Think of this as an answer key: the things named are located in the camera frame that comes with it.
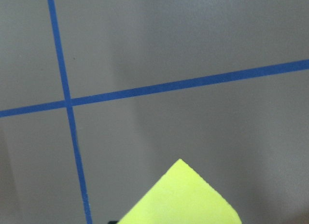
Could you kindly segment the yellow foam block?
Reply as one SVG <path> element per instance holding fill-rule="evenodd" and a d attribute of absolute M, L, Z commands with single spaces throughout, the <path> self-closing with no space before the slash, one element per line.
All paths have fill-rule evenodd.
<path fill-rule="evenodd" d="M 182 159 L 120 219 L 121 224 L 240 224 L 235 209 Z"/>

